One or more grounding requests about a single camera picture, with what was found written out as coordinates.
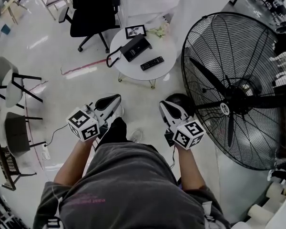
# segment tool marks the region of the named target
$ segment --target foot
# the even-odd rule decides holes
[[[143,136],[143,131],[140,128],[135,129],[131,137],[129,138],[129,141],[132,141],[134,143],[139,143],[142,140],[142,136]]]
[[[124,108],[123,108],[122,104],[120,104],[118,106],[118,108],[116,109],[116,111],[114,112],[114,114],[113,114],[113,119],[116,119],[116,118],[119,118],[119,117],[122,118],[123,115],[124,115]]]

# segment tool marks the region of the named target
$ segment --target gray chair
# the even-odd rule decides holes
[[[35,147],[46,142],[30,145],[27,133],[26,122],[28,120],[42,120],[39,117],[26,117],[23,115],[8,112],[4,121],[6,144],[9,152],[14,157],[19,157]]]
[[[9,71],[12,71],[11,80],[8,85],[3,85],[3,80]],[[40,77],[19,74],[15,65],[9,62],[6,58],[0,57],[0,89],[6,89],[5,96],[0,94],[0,98],[5,99],[5,105],[7,108],[11,108],[16,105],[24,109],[22,105],[18,104],[22,98],[23,92],[42,102],[41,98],[24,88],[23,79],[41,80]]]

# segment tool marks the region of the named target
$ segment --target fan guard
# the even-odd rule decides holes
[[[221,12],[202,17],[182,50],[198,119],[223,153],[254,170],[286,162],[286,82],[273,87],[282,69],[270,60],[276,41],[263,23]]]

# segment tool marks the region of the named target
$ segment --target round white table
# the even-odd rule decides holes
[[[169,35],[165,35],[163,38],[151,34],[147,31],[145,37],[153,47],[152,49],[146,49],[143,53],[138,55],[134,60],[128,62],[124,55],[120,51],[111,56],[111,61],[120,57],[114,66],[118,69],[119,77],[118,81],[121,82],[124,76],[139,80],[149,81],[152,85],[152,89],[155,88],[156,79],[166,75],[174,66],[177,58],[177,51],[175,43]],[[124,46],[131,39],[126,39],[125,29],[120,30],[114,37],[110,45],[110,53],[118,49],[120,46]],[[164,62],[143,71],[140,67],[141,64],[148,62],[162,56]]]

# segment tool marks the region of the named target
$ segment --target white floor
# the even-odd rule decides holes
[[[143,142],[155,146],[171,164],[173,148],[164,138],[166,126],[158,104],[170,94],[185,92],[180,65],[176,63],[166,76],[157,80],[154,90],[148,82],[126,79],[119,83],[117,70],[114,67],[109,69],[103,61],[106,54],[98,36],[90,39],[84,51],[79,53],[77,48],[83,38],[70,37],[68,22],[59,24],[54,21],[39,0],[26,0],[24,5],[30,12],[23,10],[19,25],[13,25],[9,35],[1,35],[0,56],[15,64],[21,74],[42,77],[42,81],[25,80],[25,86],[34,88],[32,92],[40,96],[43,103],[26,95],[21,101],[27,106],[23,111],[18,107],[6,109],[0,100],[1,145],[5,145],[3,121],[8,111],[42,117],[43,121],[30,121],[29,139],[33,143],[49,142],[53,131],[66,124],[65,118],[75,107],[107,93],[119,93],[123,99],[128,133],[141,127]],[[116,32],[106,34],[108,43]],[[68,128],[58,131],[48,147],[50,161],[42,160],[42,146],[32,148],[18,160],[22,173],[37,172],[36,176],[22,177],[16,184],[16,191],[0,187],[8,204],[29,227],[32,227],[44,183],[53,180],[76,141]],[[235,164],[215,148],[208,137],[193,152],[226,217],[230,222],[238,221],[268,185],[266,172]],[[173,172],[179,178],[177,152],[175,160]],[[0,185],[2,183],[4,177],[0,170]]]

